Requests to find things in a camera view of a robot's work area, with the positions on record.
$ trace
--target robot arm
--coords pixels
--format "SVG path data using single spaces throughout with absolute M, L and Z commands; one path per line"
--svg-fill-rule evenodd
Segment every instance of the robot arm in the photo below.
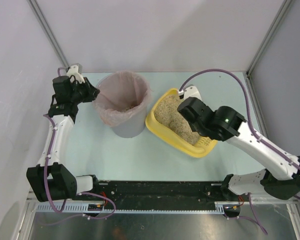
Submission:
M 52 96 L 48 114 L 45 115 L 49 119 L 48 136 L 37 166 L 28 168 L 26 172 L 33 192 L 40 202 L 49 200 L 45 186 L 45 170 L 46 176 L 52 177 L 47 179 L 52 200 L 72 199 L 76 194 L 90 191 L 96 185 L 96 176 L 74 177 L 62 162 L 65 159 L 69 134 L 76 121 L 78 104 L 92 102 L 100 92 L 81 75 L 81 69 L 79 64 L 73 65 L 69 67 L 65 76 L 52 80 L 55 94 Z
M 259 136 L 256 139 L 240 113 L 228 106 L 212 111 L 198 95 L 200 96 L 195 86 L 188 86 L 182 95 L 184 101 L 178 107 L 179 113 L 188 121 L 192 131 L 203 137 L 227 142 L 243 150 L 266 168 L 245 175 L 228 175 L 221 187 L 225 196 L 231 199 L 244 193 L 267 192 L 273 197 L 287 200 L 300 192 L 300 171 L 262 144 L 261 139 L 297 166 L 300 166 L 300 156 L 282 150 L 253 129 Z

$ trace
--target reflective metal surface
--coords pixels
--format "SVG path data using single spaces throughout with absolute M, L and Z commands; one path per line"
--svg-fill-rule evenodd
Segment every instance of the reflective metal surface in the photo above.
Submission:
M 295 240 L 286 205 L 260 204 L 256 212 L 269 235 L 244 219 L 230 219 L 216 214 L 133 214 L 120 213 L 106 220 L 75 217 L 53 226 L 34 220 L 31 240 Z M 53 223 L 72 213 L 37 212 L 36 219 Z M 241 216 L 252 217 L 249 205 Z

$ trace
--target gray wall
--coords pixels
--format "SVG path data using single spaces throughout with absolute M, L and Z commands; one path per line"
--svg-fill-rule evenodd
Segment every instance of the gray wall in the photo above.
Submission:
M 25 205 L 60 65 L 27 1 L 0 0 L 0 240 L 14 234 Z
M 252 81 L 269 138 L 300 155 L 300 0 L 252 72 Z

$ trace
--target yellow plastic tray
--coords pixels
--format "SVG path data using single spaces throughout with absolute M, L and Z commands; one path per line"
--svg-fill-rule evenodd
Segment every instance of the yellow plastic tray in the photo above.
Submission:
M 160 99 L 155 103 L 148 116 L 146 117 L 145 125 L 150 130 L 150 132 L 161 138 L 167 144 L 170 144 L 176 149 L 179 149 L 180 151 L 192 157 L 202 158 L 206 156 L 215 147 L 218 141 L 211 140 L 209 137 L 200 137 L 200 139 L 195 145 L 191 145 L 190 143 L 186 142 L 181 137 L 179 137 L 174 131 L 159 123 L 155 118 L 154 111 L 158 104 L 166 96 L 177 94 L 178 90 L 176 88 L 171 88 L 162 97 L 160 97 Z

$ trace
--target light blue tabletop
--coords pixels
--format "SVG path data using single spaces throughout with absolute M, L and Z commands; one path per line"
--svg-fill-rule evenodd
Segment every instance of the light blue tabletop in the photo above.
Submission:
M 109 73 L 85 73 L 95 86 Z M 193 72 L 143 72 L 155 102 L 170 88 L 179 88 Z M 236 76 L 244 82 L 242 72 Z M 224 73 L 194 78 L 202 100 L 212 110 L 230 106 L 247 117 L 239 84 Z M 254 127 L 259 130 L 255 113 Z M 66 150 L 66 167 L 75 176 L 94 174 L 99 180 L 117 181 L 223 181 L 227 174 L 248 174 L 263 168 L 240 149 L 218 142 L 203 158 L 190 157 L 152 134 L 147 128 L 133 138 L 121 138 L 103 124 L 91 103 L 81 103 Z

